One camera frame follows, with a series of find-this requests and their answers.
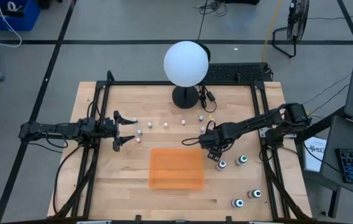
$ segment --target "white cable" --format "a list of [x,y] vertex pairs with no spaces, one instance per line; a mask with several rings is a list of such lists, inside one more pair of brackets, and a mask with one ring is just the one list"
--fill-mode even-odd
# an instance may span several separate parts
[[7,22],[7,20],[5,19],[4,15],[2,14],[2,10],[0,7],[0,14],[2,17],[2,20],[4,21],[4,23],[6,24],[6,27],[9,31],[13,32],[18,38],[19,38],[19,44],[18,45],[9,45],[9,44],[2,44],[0,43],[1,46],[6,46],[6,47],[19,47],[22,44],[22,37],[20,37],[20,35],[11,27],[11,25],[9,25],[9,23]]

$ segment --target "wooden tabletop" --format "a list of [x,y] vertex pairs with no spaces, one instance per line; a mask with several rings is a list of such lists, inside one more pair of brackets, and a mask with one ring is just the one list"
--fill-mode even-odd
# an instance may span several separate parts
[[[283,104],[284,97],[280,83],[265,83],[270,109]],[[81,82],[71,116],[75,122],[86,116],[86,109],[93,99],[95,82]],[[216,97],[217,110],[213,118],[217,124],[238,122],[254,116],[249,86],[209,86]],[[241,136],[233,148],[222,155],[227,167],[219,172],[215,162],[206,158],[203,150],[205,188],[203,190],[153,190],[149,188],[150,150],[155,148],[195,149],[199,145],[184,146],[181,140],[198,137],[200,128],[209,121],[199,103],[188,110],[177,108],[172,103],[173,86],[111,86],[106,116],[112,117],[118,110],[126,119],[136,117],[137,124],[120,126],[121,136],[136,134],[141,129],[141,142],[135,139],[121,147],[120,152],[112,150],[112,139],[103,139],[96,170],[93,198],[89,219],[134,220],[142,215],[143,220],[225,220],[232,216],[234,221],[272,220],[268,201],[267,184],[262,162],[259,160],[258,132]],[[204,116],[200,122],[199,115]],[[285,147],[295,150],[293,140],[285,139]],[[62,159],[76,147],[76,143],[63,150]],[[81,155],[79,150],[63,165],[58,180],[57,207],[67,201],[75,189]],[[296,154],[279,149],[280,165],[287,192],[307,215],[311,216],[308,196]],[[236,166],[234,161],[246,155],[248,161]],[[250,199],[247,191],[259,189],[262,196]],[[280,197],[277,190],[278,213],[282,217]],[[85,192],[81,196],[79,214],[82,214]],[[231,200],[241,198],[242,208],[232,208]],[[48,215],[52,215],[50,206]]]

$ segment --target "white spherical lamp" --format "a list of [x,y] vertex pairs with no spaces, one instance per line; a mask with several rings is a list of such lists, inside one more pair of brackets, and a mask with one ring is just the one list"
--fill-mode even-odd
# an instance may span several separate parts
[[198,101],[194,86],[207,74],[209,51],[206,50],[192,41],[182,41],[171,46],[165,54],[164,72],[177,86],[172,92],[172,99],[180,108],[191,108]]

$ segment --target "blue bin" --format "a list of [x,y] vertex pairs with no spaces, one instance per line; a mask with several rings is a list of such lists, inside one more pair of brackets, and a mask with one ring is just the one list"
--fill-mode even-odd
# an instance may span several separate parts
[[[25,6],[23,10],[24,17],[5,17],[5,20],[7,20],[14,30],[32,30],[40,14],[40,8],[35,0],[0,0],[0,6],[2,8],[4,6],[7,7],[9,1],[15,3],[16,7]],[[1,16],[0,30],[8,30]]]

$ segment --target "small cylinder object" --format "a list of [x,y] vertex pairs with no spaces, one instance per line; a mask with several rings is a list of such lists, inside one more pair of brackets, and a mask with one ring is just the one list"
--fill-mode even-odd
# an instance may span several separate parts
[[247,195],[249,198],[260,198],[261,197],[261,191],[260,190],[250,190],[247,192]]
[[232,206],[233,206],[234,208],[241,208],[241,207],[243,207],[243,205],[244,205],[244,202],[243,202],[243,200],[241,200],[241,199],[234,199],[234,200],[232,200]]
[[216,166],[215,169],[217,169],[218,171],[221,171],[223,169],[225,169],[226,167],[226,162],[225,161],[219,161]]
[[241,166],[243,163],[247,162],[247,156],[240,156],[236,159],[236,165]]

